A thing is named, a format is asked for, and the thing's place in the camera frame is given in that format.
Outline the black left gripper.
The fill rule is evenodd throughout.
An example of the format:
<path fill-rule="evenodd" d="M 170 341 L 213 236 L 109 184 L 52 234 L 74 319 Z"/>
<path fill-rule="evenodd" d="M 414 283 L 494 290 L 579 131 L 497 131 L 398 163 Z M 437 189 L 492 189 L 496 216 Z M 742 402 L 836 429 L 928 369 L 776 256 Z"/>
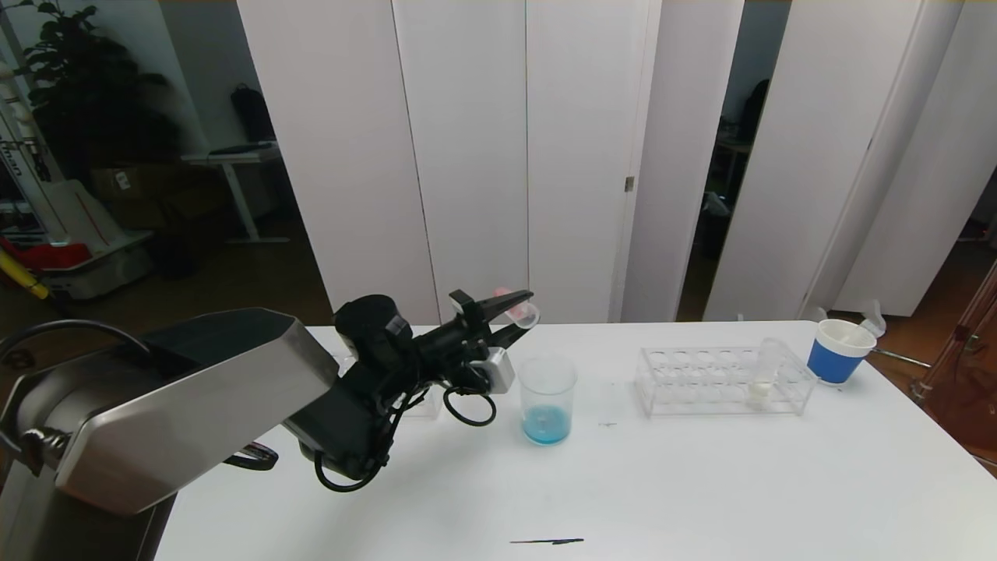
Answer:
<path fill-rule="evenodd" d="M 414 340 L 423 359 L 480 359 L 488 348 L 509 349 L 528 333 L 517 324 L 535 324 L 534 292 L 496 291 L 484 301 L 475 301 L 466 292 L 449 294 L 455 316 Z M 505 317 L 512 323 L 494 333 L 489 322 Z"/>

